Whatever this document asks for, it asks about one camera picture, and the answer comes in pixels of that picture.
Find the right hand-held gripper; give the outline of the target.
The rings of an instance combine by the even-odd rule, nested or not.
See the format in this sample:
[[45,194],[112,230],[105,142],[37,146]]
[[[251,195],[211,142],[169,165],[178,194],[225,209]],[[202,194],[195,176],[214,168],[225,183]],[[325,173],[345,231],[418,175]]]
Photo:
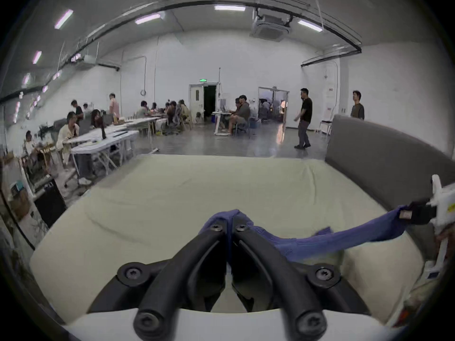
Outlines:
[[[429,201],[415,201],[401,207],[398,218],[407,224],[414,225],[424,225],[430,222],[435,236],[439,236],[455,221],[455,184],[443,187],[437,174],[432,175],[431,184],[432,198]],[[429,260],[425,263],[425,280],[434,280],[440,275],[445,265],[448,247],[449,239],[446,237],[437,246],[436,260]]]

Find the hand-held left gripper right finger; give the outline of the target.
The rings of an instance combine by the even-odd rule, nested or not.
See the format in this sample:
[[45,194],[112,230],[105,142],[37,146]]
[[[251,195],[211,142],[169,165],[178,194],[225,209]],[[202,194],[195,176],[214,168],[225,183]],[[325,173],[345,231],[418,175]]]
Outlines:
[[248,313],[280,309],[290,338],[321,338],[323,310],[370,315],[337,267],[289,261],[247,225],[231,236],[232,288]]

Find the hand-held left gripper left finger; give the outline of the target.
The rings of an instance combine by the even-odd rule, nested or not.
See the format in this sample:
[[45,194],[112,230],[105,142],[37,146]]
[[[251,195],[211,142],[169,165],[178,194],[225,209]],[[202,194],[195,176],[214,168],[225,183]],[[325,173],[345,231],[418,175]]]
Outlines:
[[141,340],[171,340],[178,310],[211,312],[225,289],[226,232],[216,222],[171,259],[123,264],[87,314],[137,309],[132,326]]

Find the person's right hand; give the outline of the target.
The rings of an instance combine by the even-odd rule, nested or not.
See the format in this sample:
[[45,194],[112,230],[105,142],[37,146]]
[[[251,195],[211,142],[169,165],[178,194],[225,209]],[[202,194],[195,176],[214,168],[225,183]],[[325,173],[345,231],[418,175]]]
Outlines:
[[447,240],[446,258],[452,257],[455,251],[455,224],[447,225],[446,228],[436,236],[436,247],[440,248],[441,242]]

